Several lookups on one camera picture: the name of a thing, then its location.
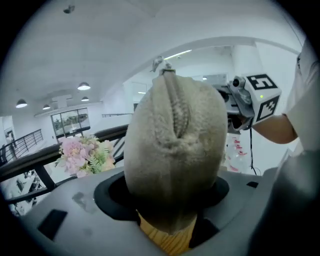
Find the fleece fabric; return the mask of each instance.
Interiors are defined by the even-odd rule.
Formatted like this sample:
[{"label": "fleece fabric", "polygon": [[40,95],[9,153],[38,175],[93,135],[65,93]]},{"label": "fleece fabric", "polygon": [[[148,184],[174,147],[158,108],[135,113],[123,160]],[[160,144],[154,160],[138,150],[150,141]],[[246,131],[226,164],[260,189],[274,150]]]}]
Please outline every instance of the fleece fabric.
[{"label": "fleece fabric", "polygon": [[124,175],[142,217],[168,234],[196,218],[214,184],[227,109],[212,86],[166,71],[138,104],[125,137]]}]

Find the railing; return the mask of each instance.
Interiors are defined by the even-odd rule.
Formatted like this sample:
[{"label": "railing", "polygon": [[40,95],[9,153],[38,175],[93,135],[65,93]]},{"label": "railing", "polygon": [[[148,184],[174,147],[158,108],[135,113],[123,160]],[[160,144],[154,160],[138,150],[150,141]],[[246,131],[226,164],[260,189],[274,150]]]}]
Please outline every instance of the railing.
[{"label": "railing", "polygon": [[[126,135],[128,125],[122,125],[106,130],[99,131],[95,134],[95,136],[99,139],[99,141],[115,141],[114,146],[117,146],[121,138]],[[118,156],[117,154],[122,148],[124,141],[122,144],[117,147],[118,150],[114,152],[113,157],[115,159],[115,163],[124,159],[123,152],[120,153]],[[45,165],[49,163],[55,162],[61,155],[59,153],[59,144],[55,144],[46,148],[43,148],[33,154],[29,154],[23,156],[16,161],[8,162],[4,166],[0,167],[0,182],[6,181],[23,173],[27,173],[29,171],[34,170],[41,181],[44,183],[45,187],[40,188],[38,190],[34,190],[27,194],[17,196],[14,198],[7,199],[6,202],[8,204],[16,204],[18,202],[26,201],[33,199],[35,197],[44,195],[46,193],[51,192],[59,185],[68,182],[70,180],[76,179],[77,177],[72,176],[60,182],[54,183],[50,175],[47,173],[45,169]]]},{"label": "railing", "polygon": [[119,114],[102,114],[102,118],[109,118],[114,116],[132,115],[132,113],[119,113]]},{"label": "railing", "polygon": [[39,129],[3,146],[0,150],[0,166],[21,158],[26,152],[30,151],[33,146],[37,145],[43,139],[41,129]]}]

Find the window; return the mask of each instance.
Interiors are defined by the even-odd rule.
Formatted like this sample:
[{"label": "window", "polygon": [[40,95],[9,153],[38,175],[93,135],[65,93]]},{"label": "window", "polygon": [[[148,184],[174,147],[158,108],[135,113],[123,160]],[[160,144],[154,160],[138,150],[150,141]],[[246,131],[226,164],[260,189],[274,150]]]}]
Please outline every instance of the window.
[{"label": "window", "polygon": [[64,133],[64,129],[62,126],[62,120],[60,114],[55,114],[51,116],[53,128],[55,131],[55,135],[60,135]]},{"label": "window", "polygon": [[82,128],[89,127],[90,122],[89,122],[88,110],[86,108],[78,109],[78,113],[79,113],[80,126]]},{"label": "window", "polygon": [[206,77],[206,83],[209,85],[226,85],[227,80],[227,74],[210,74],[210,75],[204,75]]},{"label": "window", "polygon": [[78,111],[68,111],[61,113],[64,133],[73,134],[80,129]]},{"label": "window", "polygon": [[89,115],[86,108],[62,112],[51,116],[56,138],[82,136],[82,132],[90,129]]}]

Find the green leaf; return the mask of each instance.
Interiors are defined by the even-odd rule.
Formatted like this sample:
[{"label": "green leaf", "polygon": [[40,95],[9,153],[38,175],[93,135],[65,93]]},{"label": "green leaf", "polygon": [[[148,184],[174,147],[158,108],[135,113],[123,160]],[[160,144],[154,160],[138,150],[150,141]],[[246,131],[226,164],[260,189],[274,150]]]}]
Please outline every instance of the green leaf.
[{"label": "green leaf", "polygon": [[93,155],[90,156],[89,158],[89,164],[90,164],[92,173],[97,174],[101,172],[102,165],[99,163],[99,160]]},{"label": "green leaf", "polygon": [[106,159],[108,158],[109,156],[109,149],[108,148],[104,148],[103,149],[103,162],[106,161]]}]

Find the white sleeve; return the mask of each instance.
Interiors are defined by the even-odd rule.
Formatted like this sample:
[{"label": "white sleeve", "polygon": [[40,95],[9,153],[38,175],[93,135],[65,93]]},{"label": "white sleeve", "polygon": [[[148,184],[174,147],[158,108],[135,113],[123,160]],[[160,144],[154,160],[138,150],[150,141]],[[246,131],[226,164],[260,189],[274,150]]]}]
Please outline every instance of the white sleeve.
[{"label": "white sleeve", "polygon": [[298,135],[304,150],[320,149],[320,73],[312,79],[305,94],[287,113],[287,117]]},{"label": "white sleeve", "polygon": [[294,81],[288,96],[284,113],[288,113],[308,91],[319,75],[320,65],[310,42],[306,40],[295,65]]}]

